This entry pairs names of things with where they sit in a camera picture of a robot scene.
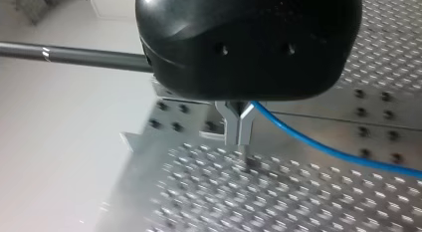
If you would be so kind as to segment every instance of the black robotic head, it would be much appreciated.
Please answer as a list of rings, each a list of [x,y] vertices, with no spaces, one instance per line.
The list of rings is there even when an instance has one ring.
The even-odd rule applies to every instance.
[[[197,100],[300,100],[338,80],[361,0],[136,0],[156,78]]]

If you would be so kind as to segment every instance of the blue cable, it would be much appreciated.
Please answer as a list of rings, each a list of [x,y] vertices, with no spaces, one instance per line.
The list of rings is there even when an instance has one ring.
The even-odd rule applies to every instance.
[[[260,103],[256,102],[256,101],[252,101],[252,105],[263,115],[265,116],[268,120],[270,120],[273,124],[275,124],[278,128],[282,129],[283,131],[285,131],[287,134],[289,134],[290,136],[301,140],[302,142],[312,146],[315,149],[318,149],[328,155],[331,155],[333,157],[336,157],[338,159],[350,162],[350,163],[354,163],[354,164],[358,164],[358,165],[363,165],[363,166],[367,166],[367,167],[372,167],[374,169],[381,169],[381,170],[387,170],[390,172],[395,172],[395,173],[400,173],[403,175],[410,175],[410,176],[414,176],[414,177],[418,177],[418,178],[422,178],[422,171],[420,170],[416,170],[416,169],[411,169],[411,168],[406,168],[403,166],[399,166],[399,165],[393,165],[393,164],[388,164],[388,163],[383,163],[383,162],[379,162],[379,161],[375,161],[375,160],[369,160],[369,159],[364,159],[361,157],[357,157],[354,155],[350,155],[344,152],[341,152],[339,150],[336,150],[334,148],[331,148],[327,145],[324,145],[300,132],[298,132],[297,130],[289,127],[287,124],[285,124],[284,122],[280,121],[278,118],[276,118],[270,111],[268,111],[264,106],[262,106]]]

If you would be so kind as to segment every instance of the perforated metal plate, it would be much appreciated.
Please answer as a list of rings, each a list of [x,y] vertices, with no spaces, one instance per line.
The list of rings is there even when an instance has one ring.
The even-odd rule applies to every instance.
[[[339,87],[422,91],[422,0],[363,0],[363,20]]]
[[[171,150],[149,231],[422,231],[422,181],[360,168]]]
[[[335,89],[268,108],[334,148],[422,169],[422,0],[363,4]],[[196,133],[221,133],[212,104],[184,102],[156,86],[169,106],[152,113],[162,127],[131,137],[133,158],[99,231],[422,231],[421,180],[326,156],[261,116],[245,164],[218,136]],[[174,130],[174,122],[186,130]]]

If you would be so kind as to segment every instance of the metal bracket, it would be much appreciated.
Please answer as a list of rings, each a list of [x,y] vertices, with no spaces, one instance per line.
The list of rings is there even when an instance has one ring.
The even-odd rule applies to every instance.
[[[216,102],[217,111],[224,118],[225,142],[227,145],[248,145],[251,140],[252,124],[257,110],[248,104],[241,113],[229,102]]]

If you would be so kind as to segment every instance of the white wall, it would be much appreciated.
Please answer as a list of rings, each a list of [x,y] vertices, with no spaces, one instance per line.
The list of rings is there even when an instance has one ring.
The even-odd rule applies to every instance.
[[[134,20],[135,0],[91,0],[97,15],[103,19]]]
[[[90,2],[37,27],[0,5],[0,41],[141,53],[133,22]],[[154,103],[150,74],[0,58],[0,232],[93,232]]]

